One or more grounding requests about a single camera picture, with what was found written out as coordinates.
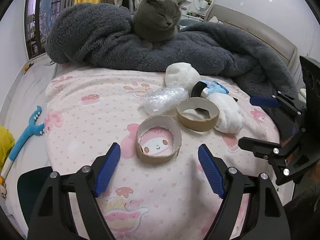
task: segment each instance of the white plush toy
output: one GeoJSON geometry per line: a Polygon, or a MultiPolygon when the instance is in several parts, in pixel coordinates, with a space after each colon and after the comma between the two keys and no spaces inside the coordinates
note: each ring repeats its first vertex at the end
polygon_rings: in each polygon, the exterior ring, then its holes
{"type": "Polygon", "coordinates": [[[232,96],[222,93],[212,93],[207,99],[213,102],[220,114],[216,126],[217,131],[223,133],[237,133],[244,126],[244,117],[237,102],[232,96]]]}
{"type": "MultiPolygon", "coordinates": [[[[201,80],[200,74],[189,63],[174,63],[167,67],[164,81],[166,86],[180,84],[191,94],[195,84],[201,80]]],[[[232,96],[222,93],[211,93],[206,97],[212,101],[220,111],[217,131],[223,133],[237,133],[244,125],[244,117],[232,96]]]]}
{"type": "Polygon", "coordinates": [[[189,63],[174,63],[168,66],[165,71],[165,85],[180,84],[189,92],[189,95],[195,84],[200,80],[200,74],[189,63]]]}

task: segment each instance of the white bedding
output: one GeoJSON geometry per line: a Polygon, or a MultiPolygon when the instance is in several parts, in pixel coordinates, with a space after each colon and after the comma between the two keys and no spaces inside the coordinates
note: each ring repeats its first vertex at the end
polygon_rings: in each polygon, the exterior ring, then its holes
{"type": "MultiPolygon", "coordinates": [[[[267,161],[237,146],[243,136],[279,142],[272,120],[261,108],[251,106],[249,96],[236,84],[202,78],[219,82],[238,99],[246,124],[235,135],[214,129],[197,133],[181,127],[179,155],[158,166],[139,161],[134,140],[138,125],[148,118],[139,105],[140,97],[163,87],[164,73],[74,70],[47,87],[46,147],[54,171],[61,175],[74,173],[105,154],[113,142],[121,147],[111,183],[97,199],[116,239],[204,238],[221,200],[212,192],[197,159],[202,143],[243,174],[266,172],[272,176],[267,161]]],[[[241,231],[247,202],[248,196],[244,195],[232,238],[241,231]]],[[[74,195],[71,204],[78,232],[88,238],[74,195]]]]}

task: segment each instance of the blue toy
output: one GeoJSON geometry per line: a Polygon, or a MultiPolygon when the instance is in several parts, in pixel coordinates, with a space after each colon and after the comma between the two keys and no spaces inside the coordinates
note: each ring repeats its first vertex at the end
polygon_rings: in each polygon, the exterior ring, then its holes
{"type": "Polygon", "coordinates": [[[201,82],[205,83],[207,87],[204,89],[207,95],[211,93],[222,93],[228,94],[229,91],[224,86],[215,81],[201,80],[201,82]]]}
{"type": "Polygon", "coordinates": [[[22,149],[23,145],[26,143],[28,138],[32,135],[43,135],[44,133],[44,123],[41,125],[36,125],[36,120],[38,119],[39,115],[41,114],[41,107],[37,106],[37,110],[30,116],[29,118],[29,125],[24,130],[20,138],[17,140],[15,145],[12,147],[11,152],[7,160],[4,163],[3,169],[1,171],[1,176],[5,179],[8,175],[8,172],[11,168],[12,163],[14,162],[15,158],[17,157],[18,153],[22,149]]]}

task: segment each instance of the fluffy blanket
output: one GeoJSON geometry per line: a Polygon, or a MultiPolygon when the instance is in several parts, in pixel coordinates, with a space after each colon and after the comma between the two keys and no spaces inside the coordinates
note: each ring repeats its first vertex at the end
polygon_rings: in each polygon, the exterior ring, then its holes
{"type": "MultiPolygon", "coordinates": [[[[46,42],[57,63],[87,62],[117,70],[164,72],[172,63],[190,63],[201,75],[232,78],[249,96],[291,97],[297,89],[278,55],[258,38],[231,25],[199,23],[183,29],[157,49],[145,48],[132,32],[132,16],[111,4],[81,3],[56,19],[46,42]]],[[[280,136],[292,135],[293,123],[279,109],[264,109],[280,136]]]]}

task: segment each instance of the cardboard ring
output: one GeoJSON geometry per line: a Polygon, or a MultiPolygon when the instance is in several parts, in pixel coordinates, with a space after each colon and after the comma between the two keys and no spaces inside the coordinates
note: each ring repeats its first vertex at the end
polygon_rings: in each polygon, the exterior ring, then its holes
{"type": "Polygon", "coordinates": [[[137,129],[137,139],[136,139],[136,150],[139,159],[145,163],[151,164],[160,164],[165,163],[171,160],[175,155],[178,155],[180,147],[181,147],[182,137],[181,137],[181,130],[177,122],[168,116],[163,115],[156,115],[152,116],[145,121],[143,121],[137,129]],[[147,155],[143,152],[142,147],[140,145],[141,137],[149,131],[151,128],[154,127],[162,127],[169,130],[173,136],[173,149],[172,154],[168,156],[152,156],[147,155]]]}
{"type": "Polygon", "coordinates": [[[182,101],[177,106],[177,116],[180,123],[193,131],[205,132],[211,130],[217,123],[219,118],[219,109],[210,100],[205,98],[193,97],[182,101]],[[209,119],[192,120],[182,115],[188,109],[202,108],[209,112],[209,119]]]}

